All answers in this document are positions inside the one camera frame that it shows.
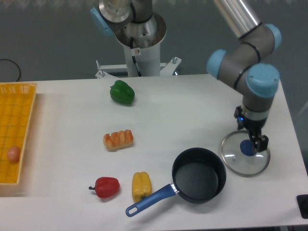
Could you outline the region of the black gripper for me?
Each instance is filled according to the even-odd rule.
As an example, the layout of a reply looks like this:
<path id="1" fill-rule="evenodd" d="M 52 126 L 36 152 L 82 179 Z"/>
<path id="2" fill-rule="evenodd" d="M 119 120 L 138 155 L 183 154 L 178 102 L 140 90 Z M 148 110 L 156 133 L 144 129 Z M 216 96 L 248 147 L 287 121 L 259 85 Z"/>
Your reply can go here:
<path id="1" fill-rule="evenodd" d="M 235 109 L 234 118 L 237 121 L 238 130 L 245 128 L 248 131 L 253 149 L 257 152 L 265 151 L 269 139 L 266 135 L 262 135 L 262 128 L 267 120 L 267 111 L 254 112 L 245 106 L 238 106 Z"/>

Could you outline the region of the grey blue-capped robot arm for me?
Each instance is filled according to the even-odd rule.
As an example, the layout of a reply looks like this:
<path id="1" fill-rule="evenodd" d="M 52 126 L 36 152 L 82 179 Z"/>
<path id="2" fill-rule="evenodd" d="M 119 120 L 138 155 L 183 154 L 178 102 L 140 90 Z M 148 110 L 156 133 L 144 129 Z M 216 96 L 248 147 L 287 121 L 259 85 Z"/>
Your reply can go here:
<path id="1" fill-rule="evenodd" d="M 215 5 L 234 32 L 240 45 L 232 52 L 216 50 L 206 70 L 243 96 L 235 110 L 238 129 L 246 129 L 254 149 L 268 147 L 261 130 L 278 89 L 280 74 L 262 59 L 274 52 L 282 36 L 277 27 L 264 24 L 244 0 L 217 0 Z M 160 64 L 160 44 L 166 35 L 164 19 L 153 11 L 150 0 L 102 0 L 90 10 L 97 28 L 115 36 L 124 49 L 129 77 L 172 74 L 174 67 Z"/>

